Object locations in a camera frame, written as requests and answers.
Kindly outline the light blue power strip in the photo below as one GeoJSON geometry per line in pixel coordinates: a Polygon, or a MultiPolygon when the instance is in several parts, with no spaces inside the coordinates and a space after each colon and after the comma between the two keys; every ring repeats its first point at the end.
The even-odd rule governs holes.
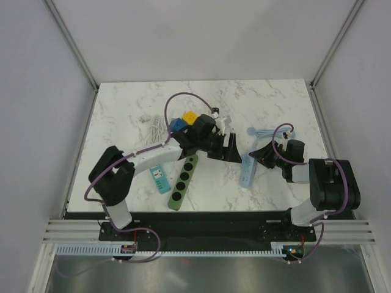
{"type": "Polygon", "coordinates": [[[257,161],[247,151],[242,157],[239,184],[242,188],[251,189],[254,183],[257,161]]]}

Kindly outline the yellow cube socket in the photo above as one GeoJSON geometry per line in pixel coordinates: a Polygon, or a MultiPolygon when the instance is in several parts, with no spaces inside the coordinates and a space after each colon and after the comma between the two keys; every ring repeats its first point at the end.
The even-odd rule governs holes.
{"type": "Polygon", "coordinates": [[[182,116],[182,120],[185,121],[188,125],[193,125],[199,116],[193,111],[188,111],[182,116]]]}

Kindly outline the blue cube socket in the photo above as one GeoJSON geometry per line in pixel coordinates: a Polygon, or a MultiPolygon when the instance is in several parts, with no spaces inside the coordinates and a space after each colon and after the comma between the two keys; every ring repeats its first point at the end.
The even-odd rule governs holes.
{"type": "Polygon", "coordinates": [[[170,132],[177,132],[185,128],[188,124],[182,118],[175,118],[169,124],[170,132]]]}

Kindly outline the green power strip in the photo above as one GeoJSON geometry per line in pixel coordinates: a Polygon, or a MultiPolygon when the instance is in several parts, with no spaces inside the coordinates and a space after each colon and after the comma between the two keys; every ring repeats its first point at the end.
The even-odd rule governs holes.
{"type": "Polygon", "coordinates": [[[186,158],[177,182],[175,183],[173,192],[169,198],[167,204],[169,209],[174,211],[180,210],[198,161],[199,157],[196,154],[186,158]]]}

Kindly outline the teal power strip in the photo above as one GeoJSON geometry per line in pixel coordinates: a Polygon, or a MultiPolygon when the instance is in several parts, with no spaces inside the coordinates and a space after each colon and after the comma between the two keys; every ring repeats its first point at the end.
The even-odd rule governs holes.
{"type": "Polygon", "coordinates": [[[161,165],[150,168],[150,173],[160,194],[165,194],[171,190],[167,176],[161,165]]]}

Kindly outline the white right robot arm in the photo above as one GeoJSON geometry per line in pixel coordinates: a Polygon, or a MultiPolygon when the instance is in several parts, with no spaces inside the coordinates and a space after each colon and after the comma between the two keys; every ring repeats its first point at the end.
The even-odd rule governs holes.
{"type": "Polygon", "coordinates": [[[289,209],[290,219],[279,226],[281,236],[289,241],[302,233],[302,226],[312,226],[360,205],[360,191],[350,162],[310,159],[305,163],[304,148],[304,142],[291,139],[286,146],[272,141],[249,153],[266,168],[280,168],[286,182],[309,185],[309,198],[289,209]]]}

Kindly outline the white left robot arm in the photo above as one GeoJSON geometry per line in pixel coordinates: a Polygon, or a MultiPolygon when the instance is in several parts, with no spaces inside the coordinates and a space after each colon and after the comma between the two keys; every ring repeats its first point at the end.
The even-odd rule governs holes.
{"type": "Polygon", "coordinates": [[[141,172],[166,162],[174,162],[203,151],[210,159],[241,163],[236,134],[224,134],[213,117],[202,114],[190,126],[171,131],[166,141],[135,150],[127,155],[110,146],[88,176],[89,189],[102,200],[105,213],[113,224],[113,233],[127,240],[134,233],[132,216],[126,205],[133,178],[141,172]]]}

